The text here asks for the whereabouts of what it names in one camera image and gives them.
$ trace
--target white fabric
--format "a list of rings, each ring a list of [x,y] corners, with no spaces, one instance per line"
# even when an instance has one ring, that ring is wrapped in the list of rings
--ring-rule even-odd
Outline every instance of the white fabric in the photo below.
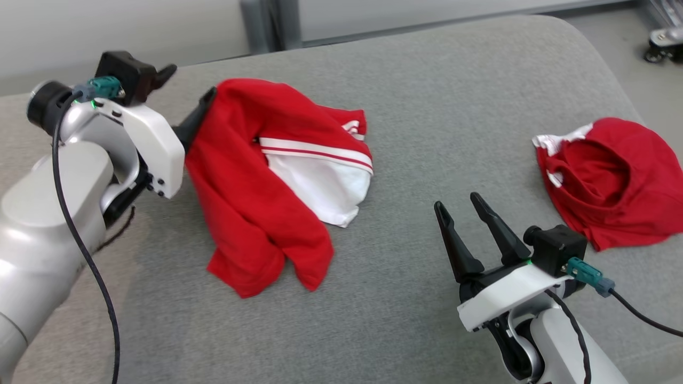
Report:
[[[536,148],[544,148],[547,150],[548,156],[555,156],[562,146],[562,141],[584,140],[591,129],[593,129],[593,123],[584,125],[564,136],[538,135],[531,139],[531,142]],[[555,188],[562,187],[564,175],[561,172],[555,172],[552,174],[546,171],[546,173],[548,174],[548,180],[555,185]]]
[[[356,217],[370,187],[372,174],[366,167],[321,155],[263,152],[270,169],[321,221],[346,228]]]
[[[346,150],[335,147],[321,146],[319,144],[305,143],[295,140],[259,138],[263,153],[289,152],[292,156],[311,158],[326,157],[330,161],[345,163],[354,167],[362,167],[372,173],[372,160],[362,152]]]
[[[536,148],[545,148],[548,156],[555,156],[559,152],[562,141],[584,140],[591,129],[593,129],[593,123],[584,125],[564,136],[538,135],[531,139],[531,142]]]

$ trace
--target caster wheel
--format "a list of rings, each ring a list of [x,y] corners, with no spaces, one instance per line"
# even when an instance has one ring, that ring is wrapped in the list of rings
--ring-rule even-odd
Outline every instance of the caster wheel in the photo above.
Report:
[[[657,64],[664,59],[664,55],[660,50],[650,48],[643,55],[643,59],[648,63]]]

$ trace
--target red fabric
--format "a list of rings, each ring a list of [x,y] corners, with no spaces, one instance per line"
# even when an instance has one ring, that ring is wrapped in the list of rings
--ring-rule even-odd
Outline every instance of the red fabric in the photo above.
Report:
[[[584,140],[563,141],[538,163],[553,204],[597,251],[650,245],[683,232],[683,172],[673,150],[635,122],[604,118]],[[557,188],[547,172],[559,172]]]
[[[342,124],[362,111],[315,105],[286,84],[231,79],[218,95],[186,159],[217,249],[208,270],[241,297],[263,291],[279,276],[285,256],[302,285],[315,290],[333,255],[324,224],[272,173],[258,137],[364,151]]]

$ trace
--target gray sofa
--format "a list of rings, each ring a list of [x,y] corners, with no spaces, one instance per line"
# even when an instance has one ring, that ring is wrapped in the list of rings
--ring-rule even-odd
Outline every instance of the gray sofa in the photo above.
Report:
[[[133,226],[96,256],[122,334],[120,383],[508,383],[494,340],[467,333],[432,205],[442,200],[487,267],[499,252],[469,202],[479,191],[521,234],[561,223],[531,138],[603,116],[640,120],[603,60],[567,23],[522,16],[182,68],[149,105],[178,122],[232,77],[289,83],[314,101],[364,109],[375,176],[359,216],[329,228],[336,254],[307,292],[291,265],[251,299],[206,272],[214,250],[187,178],[173,200],[145,194]],[[26,95],[0,98],[0,187],[49,137]],[[653,318],[683,328],[683,238],[587,260]],[[683,342],[586,289],[568,305],[631,383],[683,373]],[[15,383],[106,383],[111,330],[85,272]]]

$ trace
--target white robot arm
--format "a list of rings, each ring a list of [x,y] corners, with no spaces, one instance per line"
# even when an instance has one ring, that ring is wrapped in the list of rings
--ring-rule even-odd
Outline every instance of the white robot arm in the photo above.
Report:
[[[520,383],[627,384],[561,301],[585,285],[566,273],[566,265],[572,258],[583,259],[586,238],[564,225],[550,230],[532,226],[524,235],[534,248],[531,255],[478,193],[471,200],[503,255],[502,266],[489,271],[464,245],[446,207],[434,205],[460,283],[458,313],[467,331],[489,330],[507,371]]]
[[[171,198],[180,188],[186,151],[216,90],[172,128],[144,102],[175,69],[157,72],[127,52],[106,52],[96,79],[116,84],[112,99],[65,105],[74,90],[56,81],[31,95],[29,120],[48,134],[64,117],[59,174],[71,219],[90,253],[140,193]],[[61,211],[49,160],[38,161],[0,200],[1,384],[9,384],[18,360],[86,265]]]

